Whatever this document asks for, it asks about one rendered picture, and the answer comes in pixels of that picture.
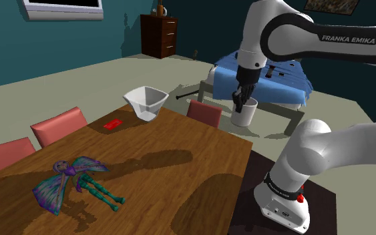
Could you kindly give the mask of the white cup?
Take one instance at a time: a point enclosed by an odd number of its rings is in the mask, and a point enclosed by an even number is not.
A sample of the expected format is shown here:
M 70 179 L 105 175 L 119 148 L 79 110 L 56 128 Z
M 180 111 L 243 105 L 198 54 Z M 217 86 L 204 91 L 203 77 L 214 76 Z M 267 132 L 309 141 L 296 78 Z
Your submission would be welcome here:
M 236 104 L 233 104 L 231 122 L 238 127 L 248 127 L 252 121 L 258 102 L 254 98 L 250 98 L 243 106 L 242 111 L 236 111 Z

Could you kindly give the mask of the bed with blue blanket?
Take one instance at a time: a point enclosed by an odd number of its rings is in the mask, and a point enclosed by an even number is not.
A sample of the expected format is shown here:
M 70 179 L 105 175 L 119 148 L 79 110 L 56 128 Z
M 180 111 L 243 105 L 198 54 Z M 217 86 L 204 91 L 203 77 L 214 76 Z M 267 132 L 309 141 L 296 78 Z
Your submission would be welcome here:
M 232 92 L 238 87 L 236 54 L 234 51 L 215 62 L 207 79 L 200 82 L 199 102 L 203 101 L 206 92 L 211 93 L 213 99 L 232 99 Z M 290 136 L 304 115 L 300 108 L 306 104 L 312 90 L 311 82 L 299 61 L 268 60 L 252 97 L 258 102 L 258 109 L 290 119 L 284 131 L 284 135 Z

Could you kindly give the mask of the pink chair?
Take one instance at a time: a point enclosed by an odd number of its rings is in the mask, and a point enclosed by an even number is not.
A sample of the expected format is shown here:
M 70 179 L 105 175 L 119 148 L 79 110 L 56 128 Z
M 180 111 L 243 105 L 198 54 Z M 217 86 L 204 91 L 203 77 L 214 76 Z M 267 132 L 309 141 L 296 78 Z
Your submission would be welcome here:
M 186 116 L 204 124 L 218 128 L 222 108 L 191 100 Z
M 48 120 L 30 126 L 42 148 L 87 125 L 83 113 L 74 107 Z
M 21 138 L 0 144 L 0 170 L 35 153 L 29 138 Z

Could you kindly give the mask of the white square bowl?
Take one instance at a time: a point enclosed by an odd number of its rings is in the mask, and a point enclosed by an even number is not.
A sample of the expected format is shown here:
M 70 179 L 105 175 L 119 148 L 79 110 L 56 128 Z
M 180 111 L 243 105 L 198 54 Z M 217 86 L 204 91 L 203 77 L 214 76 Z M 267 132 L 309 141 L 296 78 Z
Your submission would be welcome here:
M 137 87 L 123 96 L 137 117 L 145 122 L 157 118 L 168 97 L 168 93 L 150 86 Z

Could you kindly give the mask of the dark brown chest of drawers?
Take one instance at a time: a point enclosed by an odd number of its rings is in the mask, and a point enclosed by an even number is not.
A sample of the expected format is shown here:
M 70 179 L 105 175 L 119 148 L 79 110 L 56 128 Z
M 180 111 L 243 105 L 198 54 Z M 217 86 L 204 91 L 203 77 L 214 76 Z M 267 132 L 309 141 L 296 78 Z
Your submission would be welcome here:
M 176 54 L 178 18 L 167 16 L 162 0 L 155 15 L 140 15 L 140 27 L 144 55 L 163 59 Z

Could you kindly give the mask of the wooden table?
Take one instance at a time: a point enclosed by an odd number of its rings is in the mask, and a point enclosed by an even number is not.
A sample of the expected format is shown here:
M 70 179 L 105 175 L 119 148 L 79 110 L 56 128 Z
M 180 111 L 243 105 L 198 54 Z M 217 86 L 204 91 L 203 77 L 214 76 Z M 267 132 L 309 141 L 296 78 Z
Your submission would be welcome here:
M 0 171 L 0 235 L 226 235 L 251 149 L 166 108 L 143 122 L 121 107 Z M 94 178 L 126 199 L 118 211 L 71 184 L 58 216 L 39 206 L 32 189 L 79 156 L 106 163 Z

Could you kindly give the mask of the red card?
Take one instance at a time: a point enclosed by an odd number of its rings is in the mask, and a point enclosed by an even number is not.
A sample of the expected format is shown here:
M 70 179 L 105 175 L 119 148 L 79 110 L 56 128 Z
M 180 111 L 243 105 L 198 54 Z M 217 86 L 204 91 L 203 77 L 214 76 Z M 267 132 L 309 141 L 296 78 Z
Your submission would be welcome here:
M 122 120 L 114 119 L 104 125 L 104 128 L 107 130 L 112 130 L 122 124 Z

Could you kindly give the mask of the dark robot stand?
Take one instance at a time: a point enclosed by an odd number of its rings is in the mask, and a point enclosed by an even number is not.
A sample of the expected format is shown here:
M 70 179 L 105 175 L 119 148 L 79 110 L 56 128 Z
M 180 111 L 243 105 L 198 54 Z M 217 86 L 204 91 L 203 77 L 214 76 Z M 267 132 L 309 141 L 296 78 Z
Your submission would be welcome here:
M 272 160 L 250 152 L 227 235 L 299 235 L 263 216 L 254 199 L 254 187 L 273 165 Z M 337 235 L 336 194 L 310 180 L 305 182 L 304 191 L 310 213 L 310 226 L 304 235 Z

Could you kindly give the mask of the fairy doll with wings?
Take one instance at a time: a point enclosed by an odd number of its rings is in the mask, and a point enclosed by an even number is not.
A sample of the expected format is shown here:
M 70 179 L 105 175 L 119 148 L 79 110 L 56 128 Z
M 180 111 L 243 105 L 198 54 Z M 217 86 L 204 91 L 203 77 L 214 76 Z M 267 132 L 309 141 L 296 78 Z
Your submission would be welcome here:
M 89 175 L 94 172 L 108 172 L 105 163 L 80 156 L 72 164 L 65 160 L 57 161 L 53 165 L 53 171 L 56 175 L 41 181 L 32 189 L 32 192 L 38 204 L 56 216 L 61 210 L 65 187 L 69 180 L 77 192 L 82 193 L 82 190 L 87 190 L 92 196 L 106 203 L 114 212 L 119 209 L 119 206 L 111 203 L 106 196 L 119 204 L 124 204 L 126 201 L 125 198 L 114 196 Z

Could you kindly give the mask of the white framed window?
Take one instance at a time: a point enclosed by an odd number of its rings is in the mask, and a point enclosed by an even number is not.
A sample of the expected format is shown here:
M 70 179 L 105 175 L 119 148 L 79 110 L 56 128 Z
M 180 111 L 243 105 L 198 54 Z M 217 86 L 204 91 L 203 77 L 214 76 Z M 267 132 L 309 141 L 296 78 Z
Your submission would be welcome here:
M 22 0 L 30 20 L 101 21 L 102 0 Z

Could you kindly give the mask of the dark wall picture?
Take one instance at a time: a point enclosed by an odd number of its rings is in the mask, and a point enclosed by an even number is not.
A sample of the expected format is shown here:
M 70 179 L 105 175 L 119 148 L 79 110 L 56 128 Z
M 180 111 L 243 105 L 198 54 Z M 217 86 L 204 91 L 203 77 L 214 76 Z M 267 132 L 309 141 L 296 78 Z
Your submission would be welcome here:
M 359 0 L 307 0 L 304 10 L 338 15 L 352 15 L 358 3 Z

